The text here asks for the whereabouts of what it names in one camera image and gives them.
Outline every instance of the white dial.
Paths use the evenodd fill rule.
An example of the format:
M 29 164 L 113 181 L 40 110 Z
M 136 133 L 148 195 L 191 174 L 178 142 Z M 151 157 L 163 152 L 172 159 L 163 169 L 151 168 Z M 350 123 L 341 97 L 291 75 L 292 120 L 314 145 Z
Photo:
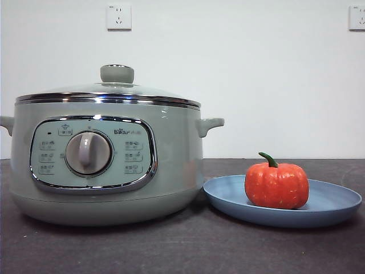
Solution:
M 109 141 L 96 132 L 82 132 L 71 138 L 66 147 L 66 162 L 79 175 L 103 171 L 111 159 Z

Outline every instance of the electrical outlet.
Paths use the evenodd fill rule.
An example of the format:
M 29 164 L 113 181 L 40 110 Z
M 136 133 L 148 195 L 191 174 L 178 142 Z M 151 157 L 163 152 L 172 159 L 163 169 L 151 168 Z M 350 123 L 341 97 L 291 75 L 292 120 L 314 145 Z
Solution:
M 131 5 L 119 4 L 107 7 L 108 30 L 132 30 Z
M 350 6 L 349 30 L 365 31 L 365 6 Z

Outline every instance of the table surface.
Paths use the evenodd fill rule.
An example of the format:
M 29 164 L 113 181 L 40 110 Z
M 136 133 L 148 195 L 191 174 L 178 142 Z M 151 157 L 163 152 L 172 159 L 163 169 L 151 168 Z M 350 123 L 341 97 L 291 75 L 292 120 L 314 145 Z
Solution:
M 365 159 L 286 159 L 309 179 L 365 197 Z M 255 159 L 204 159 L 204 176 L 244 174 Z M 355 273 L 365 272 L 365 206 L 331 227 L 289 229 L 236 220 L 201 191 L 184 210 L 113 227 L 47 224 L 20 213 L 1 160 L 1 273 Z

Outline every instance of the control panel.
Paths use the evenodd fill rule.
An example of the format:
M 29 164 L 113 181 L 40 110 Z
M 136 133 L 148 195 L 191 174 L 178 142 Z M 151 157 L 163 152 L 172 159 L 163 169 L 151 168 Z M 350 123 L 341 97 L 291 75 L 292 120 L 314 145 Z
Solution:
M 30 168 L 38 182 L 51 187 L 138 188 L 157 168 L 153 132 L 146 122 L 131 118 L 51 118 L 34 132 Z

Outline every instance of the plastic plate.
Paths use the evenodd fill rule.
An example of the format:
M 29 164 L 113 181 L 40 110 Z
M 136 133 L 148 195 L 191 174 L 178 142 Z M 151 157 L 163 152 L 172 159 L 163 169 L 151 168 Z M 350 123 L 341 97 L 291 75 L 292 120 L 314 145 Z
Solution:
M 253 205 L 245 194 L 245 175 L 218 177 L 203 189 L 218 210 L 240 220 L 273 227 L 312 228 L 341 223 L 360 207 L 362 197 L 336 184 L 309 180 L 309 198 L 299 209 L 277 209 Z

